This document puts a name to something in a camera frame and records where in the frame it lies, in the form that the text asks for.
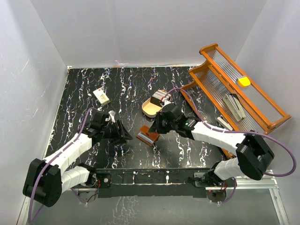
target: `marble tabletop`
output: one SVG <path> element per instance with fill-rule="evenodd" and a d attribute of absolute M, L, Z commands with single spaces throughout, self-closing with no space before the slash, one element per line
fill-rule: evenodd
<path fill-rule="evenodd" d="M 190 67 L 127 67 L 69 70 L 46 156 L 68 142 L 79 130 L 90 107 L 104 112 L 114 110 L 133 140 L 111 145 L 102 140 L 82 154 L 72 165 L 86 163 L 95 168 L 209 168 L 224 157 L 220 148 L 205 142 L 192 141 L 171 131 L 161 135 L 154 147 L 135 136 L 143 125 L 151 126 L 153 119 L 142 112 L 142 104 L 158 89 L 170 90 L 192 81 Z M 102 88 L 110 103 L 101 107 L 93 91 Z M 215 125 L 219 111 L 199 87 L 189 91 L 206 120 Z M 192 116 L 192 109 L 179 92 L 173 101 Z"/>

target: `gray wall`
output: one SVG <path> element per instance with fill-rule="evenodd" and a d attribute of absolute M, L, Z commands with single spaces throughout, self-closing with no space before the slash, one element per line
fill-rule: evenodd
<path fill-rule="evenodd" d="M 218 42 L 236 59 L 266 0 L 31 0 L 64 62 L 78 67 L 202 63 Z"/>
<path fill-rule="evenodd" d="M 300 161 L 300 2 L 268 0 L 247 38 L 236 62 L 292 118 L 271 136 L 292 148 Z M 292 167 L 290 156 L 272 144 L 276 154 L 275 173 Z M 292 225 L 299 224 L 300 169 L 277 179 L 280 194 Z"/>
<path fill-rule="evenodd" d="M 47 146 L 67 68 L 29 0 L 0 1 L 0 224 L 16 224 L 29 163 Z"/>

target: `yellow sponge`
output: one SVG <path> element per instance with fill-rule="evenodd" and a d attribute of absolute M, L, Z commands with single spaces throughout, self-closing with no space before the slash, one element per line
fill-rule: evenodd
<path fill-rule="evenodd" d="M 241 88 L 245 88 L 247 86 L 249 86 L 251 84 L 251 82 L 249 81 L 248 77 L 246 76 L 242 76 L 241 78 L 238 79 L 238 85 Z"/>

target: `corrugated transparent panel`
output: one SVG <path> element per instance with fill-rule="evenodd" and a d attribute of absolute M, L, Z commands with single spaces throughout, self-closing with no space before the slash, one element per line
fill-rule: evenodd
<path fill-rule="evenodd" d="M 229 108 L 223 101 L 222 96 L 224 94 L 230 94 L 228 89 L 220 82 L 220 80 L 214 75 L 211 70 L 208 70 L 205 79 L 202 81 L 202 84 L 209 90 L 215 100 L 220 104 L 220 106 L 224 109 L 224 111 L 229 115 L 229 117 L 236 123 L 239 130 L 255 130 L 258 132 L 264 132 L 264 130 L 260 127 L 260 125 L 253 119 L 253 117 L 244 109 L 246 114 L 246 118 L 237 122 L 233 114 L 230 112 Z"/>
<path fill-rule="evenodd" d="M 237 84 L 237 79 L 243 75 L 219 52 L 216 50 L 207 54 L 217 63 L 219 67 Z M 261 95 L 254 86 L 240 88 L 241 91 L 252 101 L 252 103 L 271 121 L 276 122 L 282 115 Z"/>

